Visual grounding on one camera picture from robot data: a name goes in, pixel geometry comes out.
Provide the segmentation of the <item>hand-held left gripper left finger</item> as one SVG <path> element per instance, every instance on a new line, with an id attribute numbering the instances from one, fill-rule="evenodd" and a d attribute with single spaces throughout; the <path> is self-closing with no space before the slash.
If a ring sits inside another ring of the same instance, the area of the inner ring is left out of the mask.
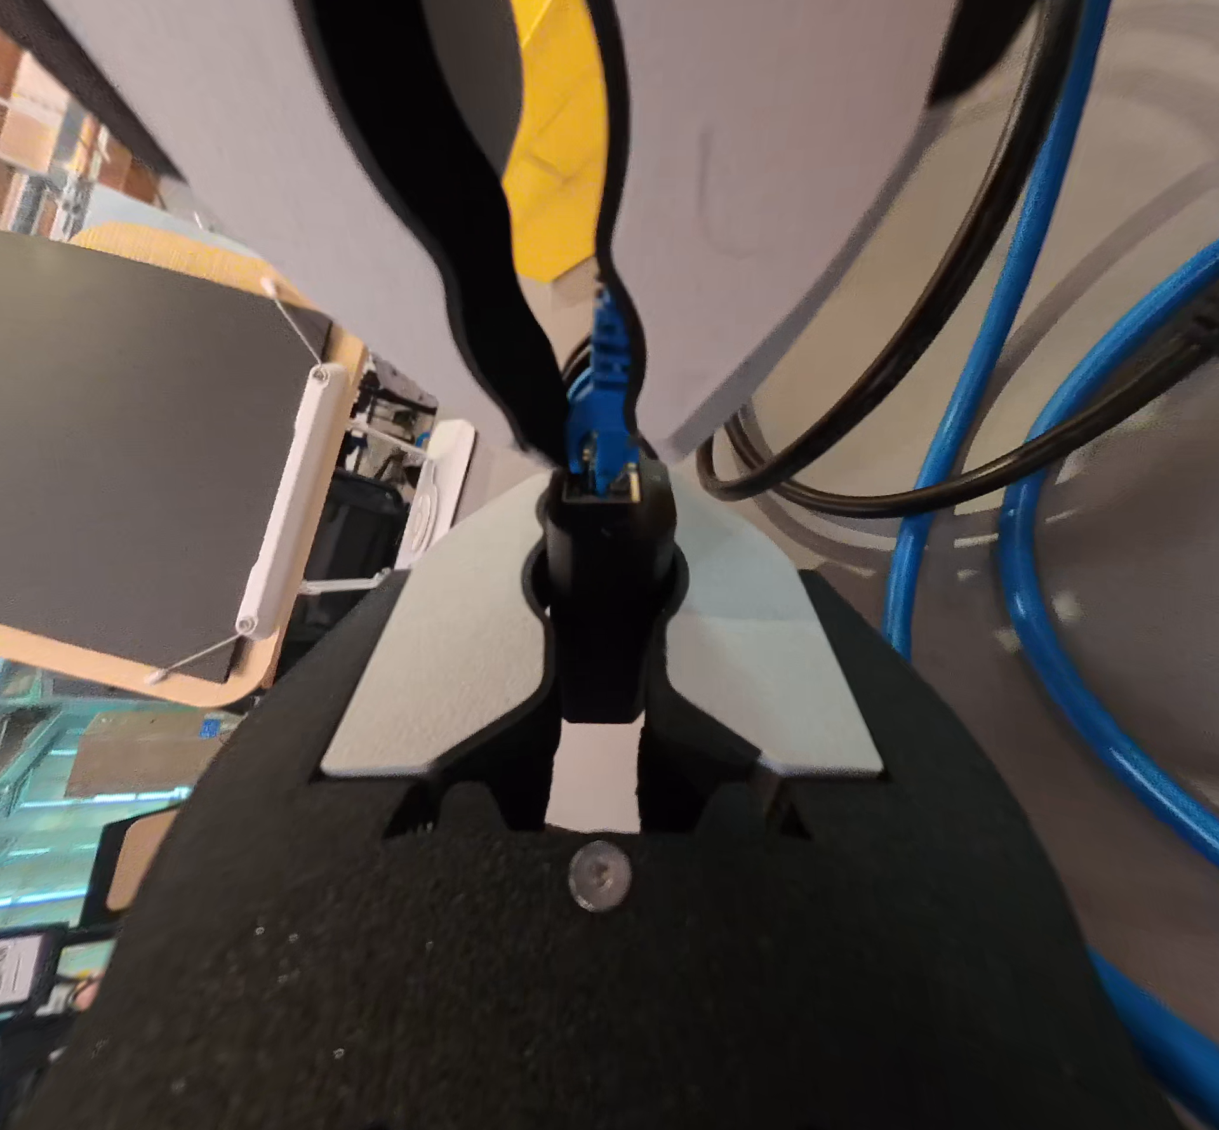
<path id="1" fill-rule="evenodd" d="M 554 637 L 536 591 L 548 487 L 550 474 L 515 485 L 413 559 L 325 776 L 412 776 L 437 798 L 480 782 L 512 831 L 545 828 L 562 742 Z"/>

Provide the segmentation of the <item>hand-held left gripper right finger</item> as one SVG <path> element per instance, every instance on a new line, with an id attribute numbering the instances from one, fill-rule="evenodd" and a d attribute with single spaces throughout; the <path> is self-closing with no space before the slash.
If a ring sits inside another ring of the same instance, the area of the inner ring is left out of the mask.
<path id="1" fill-rule="evenodd" d="M 676 567 L 651 640 L 641 828 L 694 831 L 719 785 L 751 785 L 770 815 L 794 782 L 877 782 L 878 745 L 795 562 L 688 478 L 667 485 Z"/>

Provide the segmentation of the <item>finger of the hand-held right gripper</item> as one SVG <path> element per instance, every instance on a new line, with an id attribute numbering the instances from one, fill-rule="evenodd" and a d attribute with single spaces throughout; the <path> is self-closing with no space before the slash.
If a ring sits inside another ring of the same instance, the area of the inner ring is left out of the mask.
<path id="1" fill-rule="evenodd" d="M 489 437 L 563 461 L 503 169 L 509 0 L 43 0 L 220 226 Z"/>
<path id="2" fill-rule="evenodd" d="M 766 378 L 933 141 L 958 0 L 587 0 L 606 68 L 602 280 L 635 421 L 691 455 Z"/>

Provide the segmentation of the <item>yellow plastic bin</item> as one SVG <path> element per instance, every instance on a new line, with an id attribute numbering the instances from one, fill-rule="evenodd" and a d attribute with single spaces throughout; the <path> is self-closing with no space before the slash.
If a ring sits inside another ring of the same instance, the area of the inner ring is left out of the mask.
<path id="1" fill-rule="evenodd" d="M 554 282 L 597 254 L 609 95 L 587 0 L 509 0 L 524 47 L 524 120 L 503 190 L 515 270 Z"/>

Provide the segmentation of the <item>black ethernet adapter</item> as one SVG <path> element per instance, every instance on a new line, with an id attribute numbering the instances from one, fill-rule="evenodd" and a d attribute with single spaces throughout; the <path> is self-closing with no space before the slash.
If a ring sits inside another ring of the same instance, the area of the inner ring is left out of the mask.
<path id="1" fill-rule="evenodd" d="M 644 455 L 609 498 L 554 474 L 540 536 L 563 721 L 626 726 L 644 714 L 652 629 L 677 575 L 670 469 Z"/>

